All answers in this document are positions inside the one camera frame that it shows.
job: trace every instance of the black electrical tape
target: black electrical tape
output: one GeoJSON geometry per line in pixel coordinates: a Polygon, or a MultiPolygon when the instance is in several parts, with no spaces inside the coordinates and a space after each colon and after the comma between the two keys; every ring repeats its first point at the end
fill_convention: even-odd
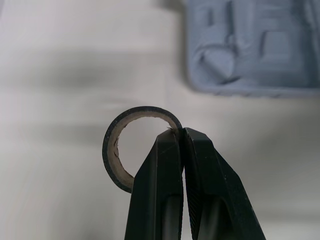
{"type": "Polygon", "coordinates": [[[144,117],[160,118],[169,123],[174,134],[179,136],[182,126],[169,111],[155,106],[138,106],[117,116],[107,129],[103,145],[102,158],[106,171],[112,181],[122,190],[131,193],[135,178],[122,166],[119,159],[118,139],[122,130],[132,121],[144,117]]]}

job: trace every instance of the white table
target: white table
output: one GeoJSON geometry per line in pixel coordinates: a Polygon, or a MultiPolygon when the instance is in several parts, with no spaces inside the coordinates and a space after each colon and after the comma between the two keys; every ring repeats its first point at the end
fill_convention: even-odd
{"type": "MultiPolygon", "coordinates": [[[[130,195],[102,161],[109,123],[142,105],[206,133],[268,240],[320,235],[318,99],[201,94],[182,74],[183,18],[156,0],[8,0],[0,19],[0,239],[123,240],[130,195]]],[[[159,119],[131,123],[136,173],[159,119]]],[[[183,240],[191,239],[187,204],[183,240]]]]}

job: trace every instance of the pliers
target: pliers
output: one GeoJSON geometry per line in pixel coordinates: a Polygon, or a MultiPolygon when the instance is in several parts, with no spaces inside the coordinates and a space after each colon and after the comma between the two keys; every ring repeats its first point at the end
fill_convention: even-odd
{"type": "Polygon", "coordinates": [[[102,158],[114,183],[131,193],[124,240],[180,240],[184,186],[192,240],[265,240],[264,233],[236,172],[212,141],[183,128],[170,112],[153,106],[131,108],[106,131],[102,158]],[[124,170],[118,138],[138,118],[158,117],[170,129],[156,137],[135,177],[124,170]]]}

